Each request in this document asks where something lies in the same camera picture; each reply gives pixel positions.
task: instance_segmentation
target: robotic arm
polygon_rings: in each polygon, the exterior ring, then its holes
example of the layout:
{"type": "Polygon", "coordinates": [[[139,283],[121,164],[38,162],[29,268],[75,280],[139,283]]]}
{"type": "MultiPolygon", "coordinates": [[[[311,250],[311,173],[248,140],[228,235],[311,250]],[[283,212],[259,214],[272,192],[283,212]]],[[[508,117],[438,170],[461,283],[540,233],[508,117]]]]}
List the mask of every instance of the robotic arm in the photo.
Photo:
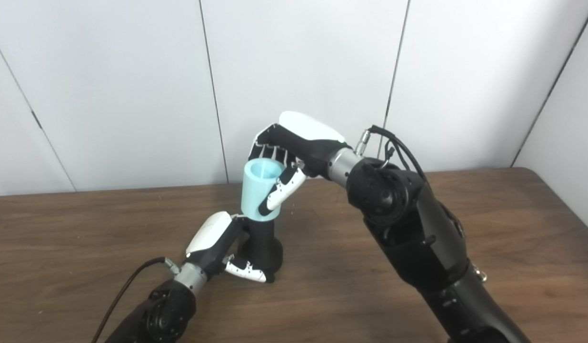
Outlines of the robotic arm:
{"type": "Polygon", "coordinates": [[[306,176],[323,176],[346,189],[391,265],[422,295],[453,342],[530,343],[483,287],[486,276],[468,258],[463,226],[434,197],[416,159],[391,132],[372,126],[353,150],[328,126],[285,112],[257,135],[249,158],[257,157],[287,166],[261,213],[281,204],[306,176]],[[385,161],[363,156],[371,134],[387,139],[385,161]],[[395,151],[405,170],[389,163],[395,151]]]}
{"type": "MultiPolygon", "coordinates": [[[[170,261],[167,263],[176,274],[174,278],[151,291],[148,299],[120,322],[106,343],[173,343],[178,340],[196,312],[200,290],[223,271],[257,282],[273,282],[273,275],[255,269],[250,262],[238,256],[226,256],[246,227],[246,221],[246,217],[231,216],[223,211],[209,217],[187,247],[181,268],[170,261]]],[[[97,341],[106,319],[93,342],[97,341]]]]}
{"type": "MultiPolygon", "coordinates": [[[[256,136],[249,158],[258,157],[277,159],[286,166],[259,205],[262,215],[276,209],[307,176],[323,176],[346,189],[349,203],[361,210],[364,224],[391,265],[422,295],[451,342],[530,343],[483,287],[486,276],[468,258],[463,226],[436,200],[416,159],[391,132],[372,126],[353,150],[332,128],[290,111],[281,115],[278,124],[256,136]],[[385,161],[363,156],[372,134],[387,138],[385,161]],[[395,151],[405,170],[389,163],[395,151]],[[409,170],[402,151],[416,171],[409,170]]],[[[226,256],[246,228],[246,217],[218,212],[194,236],[181,267],[165,258],[155,259],[169,265],[176,276],[151,291],[106,342],[178,340],[196,311],[200,290],[223,271],[257,282],[273,282],[272,274],[254,268],[245,259],[226,256]]]]}

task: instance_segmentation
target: wooden table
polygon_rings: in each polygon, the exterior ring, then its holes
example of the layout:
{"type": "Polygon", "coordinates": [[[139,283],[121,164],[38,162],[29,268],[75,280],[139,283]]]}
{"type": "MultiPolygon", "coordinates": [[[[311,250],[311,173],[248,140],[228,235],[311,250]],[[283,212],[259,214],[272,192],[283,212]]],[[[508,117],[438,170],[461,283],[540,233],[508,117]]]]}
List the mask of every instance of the wooden table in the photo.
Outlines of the wooden table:
{"type": "MultiPolygon", "coordinates": [[[[588,228],[534,173],[431,173],[462,221],[486,287],[534,343],[588,343],[588,228]]],[[[238,184],[0,198],[0,343],[89,342],[143,261],[181,261],[212,213],[239,212],[238,184]]],[[[220,275],[201,291],[181,342],[444,343],[347,204],[312,180],[281,208],[284,264],[274,284],[220,275]]],[[[168,277],[150,267],[103,339],[168,277]]]]}

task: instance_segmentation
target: light blue cup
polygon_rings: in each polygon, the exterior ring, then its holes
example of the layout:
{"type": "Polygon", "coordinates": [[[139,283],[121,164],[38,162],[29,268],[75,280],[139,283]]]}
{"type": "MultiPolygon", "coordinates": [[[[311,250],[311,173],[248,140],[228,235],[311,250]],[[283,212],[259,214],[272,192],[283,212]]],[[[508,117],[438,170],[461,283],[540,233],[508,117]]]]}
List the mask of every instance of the light blue cup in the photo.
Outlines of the light blue cup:
{"type": "Polygon", "coordinates": [[[258,206],[266,198],[277,178],[285,170],[285,165],[273,159],[252,159],[243,169],[243,191],[241,194],[241,211],[248,218],[257,222],[267,222],[279,215],[281,206],[269,215],[261,215],[258,206]]]}

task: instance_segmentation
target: wall seam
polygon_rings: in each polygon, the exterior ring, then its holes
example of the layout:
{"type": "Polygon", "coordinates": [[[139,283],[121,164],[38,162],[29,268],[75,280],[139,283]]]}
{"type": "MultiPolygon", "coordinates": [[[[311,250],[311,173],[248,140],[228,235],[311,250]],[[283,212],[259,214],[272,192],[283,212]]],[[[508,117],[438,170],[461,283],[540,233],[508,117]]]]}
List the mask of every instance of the wall seam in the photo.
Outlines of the wall seam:
{"type": "MultiPolygon", "coordinates": [[[[406,32],[406,22],[408,21],[408,14],[410,9],[410,2],[406,2],[406,12],[404,13],[404,22],[402,23],[402,33],[400,34],[400,42],[398,44],[398,53],[396,54],[396,64],[393,67],[393,76],[391,78],[391,87],[389,88],[389,97],[387,98],[387,108],[385,109],[385,119],[383,120],[383,128],[387,126],[387,116],[389,115],[389,108],[391,107],[391,98],[393,96],[393,85],[396,83],[396,74],[398,73],[398,66],[400,62],[400,54],[402,52],[402,44],[404,41],[404,33],[406,32]]],[[[381,136],[379,141],[379,150],[377,151],[376,157],[380,157],[380,149],[383,146],[383,137],[381,136]]]]}
{"type": "Polygon", "coordinates": [[[213,104],[215,105],[216,109],[216,118],[218,119],[218,131],[219,131],[219,141],[222,145],[222,158],[224,159],[224,171],[226,172],[226,183],[230,183],[230,179],[228,177],[228,165],[226,164],[226,150],[224,148],[224,138],[222,136],[222,125],[219,121],[219,111],[218,111],[218,98],[216,97],[216,87],[215,83],[213,82],[213,68],[211,67],[211,57],[209,56],[209,43],[207,42],[207,29],[205,28],[205,15],[203,13],[203,5],[201,0],[199,0],[199,9],[200,9],[200,22],[203,24],[203,36],[205,37],[205,50],[207,51],[207,64],[209,65],[209,76],[211,78],[211,91],[213,92],[213,104]]]}
{"type": "Polygon", "coordinates": [[[522,144],[520,144],[520,148],[516,152],[516,156],[514,156],[514,160],[512,161],[511,165],[509,166],[510,168],[514,167],[514,164],[516,163],[518,156],[520,156],[520,152],[522,151],[522,148],[524,148],[524,145],[525,145],[525,143],[527,143],[529,136],[531,136],[531,131],[535,127],[535,124],[537,123],[539,116],[541,115],[542,111],[544,110],[544,107],[546,106],[548,100],[550,99],[550,96],[552,95],[552,92],[554,91],[554,88],[556,87],[558,80],[560,80],[562,72],[564,71],[564,69],[567,66],[568,60],[571,58],[575,48],[577,47],[577,43],[579,43],[579,39],[581,39],[581,36],[584,34],[584,31],[586,30],[586,26],[588,26],[588,17],[586,18],[586,21],[584,22],[583,26],[581,26],[581,30],[579,31],[579,35],[577,35],[573,45],[571,46],[571,49],[568,52],[567,58],[565,58],[564,63],[562,64],[560,70],[558,71],[558,74],[557,74],[556,78],[554,79],[554,83],[552,83],[552,86],[550,87],[550,90],[548,91],[548,94],[546,95],[546,99],[544,99],[544,102],[541,104],[539,111],[536,113],[535,118],[533,119],[533,123],[531,123],[531,126],[529,127],[527,134],[525,135],[525,137],[522,141],[522,144]]]}
{"type": "Polygon", "coordinates": [[[19,80],[17,79],[17,76],[15,76],[15,73],[12,71],[12,68],[10,67],[10,64],[6,60],[6,56],[4,56],[4,53],[2,52],[2,49],[0,49],[0,56],[2,57],[2,61],[4,61],[4,64],[6,64],[6,68],[8,68],[8,72],[10,72],[10,76],[12,76],[12,79],[15,81],[15,84],[17,85],[17,88],[19,89],[19,92],[21,93],[23,99],[25,100],[25,103],[27,104],[27,106],[29,108],[29,111],[30,111],[30,113],[31,113],[31,115],[33,117],[33,120],[39,126],[40,130],[42,131],[42,134],[44,135],[44,138],[46,139],[48,145],[50,146],[50,149],[52,150],[52,153],[57,158],[57,162],[59,163],[59,166],[61,166],[61,169],[63,170],[63,173],[67,177],[67,180],[70,182],[71,187],[74,189],[74,192],[77,192],[78,190],[76,189],[76,186],[74,185],[74,182],[72,182],[72,179],[70,177],[70,174],[65,169],[65,166],[63,165],[63,162],[61,162],[61,158],[59,158],[59,154],[57,154],[57,151],[55,150],[55,147],[52,145],[52,142],[50,141],[50,139],[46,135],[46,131],[42,127],[42,124],[40,123],[40,120],[38,119],[37,115],[35,114],[35,111],[33,110],[33,107],[31,106],[31,104],[30,104],[30,102],[28,100],[28,97],[25,95],[25,92],[23,91],[23,88],[21,87],[21,84],[19,83],[19,80]]]}

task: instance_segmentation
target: cable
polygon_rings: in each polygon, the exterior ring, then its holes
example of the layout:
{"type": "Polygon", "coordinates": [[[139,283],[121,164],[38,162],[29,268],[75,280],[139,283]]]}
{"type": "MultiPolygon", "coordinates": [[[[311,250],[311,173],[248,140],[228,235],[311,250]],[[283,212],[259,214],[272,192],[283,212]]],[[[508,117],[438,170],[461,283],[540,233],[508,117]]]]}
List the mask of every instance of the cable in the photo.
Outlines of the cable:
{"type": "Polygon", "coordinates": [[[127,280],[127,282],[124,283],[124,286],[122,286],[122,288],[120,289],[120,292],[117,294],[116,298],[114,298],[113,302],[111,302],[110,308],[107,309],[107,312],[105,313],[104,318],[101,320],[100,327],[97,328],[97,332],[95,332],[95,336],[93,337],[93,340],[91,341],[91,343],[97,343],[97,340],[100,338],[101,332],[103,331],[104,326],[107,323],[107,320],[109,319],[109,317],[111,315],[111,312],[116,307],[116,304],[118,304],[118,301],[120,300],[120,298],[122,297],[124,292],[129,288],[129,286],[131,285],[131,282],[133,282],[133,279],[135,279],[135,276],[137,276],[144,269],[150,267],[150,265],[157,264],[157,263],[165,263],[165,260],[166,260],[166,258],[164,258],[164,257],[153,258],[149,261],[146,261],[139,268],[137,268],[137,270],[135,272],[133,272],[131,277],[127,280]]]}
{"type": "Polygon", "coordinates": [[[427,181],[427,177],[425,176],[425,173],[423,172],[423,169],[420,167],[416,158],[414,158],[414,155],[410,152],[410,150],[406,147],[406,145],[404,145],[404,143],[402,143],[402,141],[400,141],[396,137],[396,135],[394,135],[390,131],[388,131],[384,128],[381,128],[380,126],[376,126],[376,125],[372,125],[372,127],[369,128],[368,131],[370,133],[379,134],[379,135],[382,135],[383,137],[387,137],[387,139],[389,139],[391,141],[391,143],[393,143],[393,145],[396,146],[396,149],[398,148],[398,146],[399,146],[399,148],[402,148],[402,150],[404,151],[404,153],[406,154],[406,156],[408,157],[408,159],[410,160],[412,165],[414,165],[414,169],[416,169],[416,172],[419,174],[419,176],[423,180],[427,181]]]}

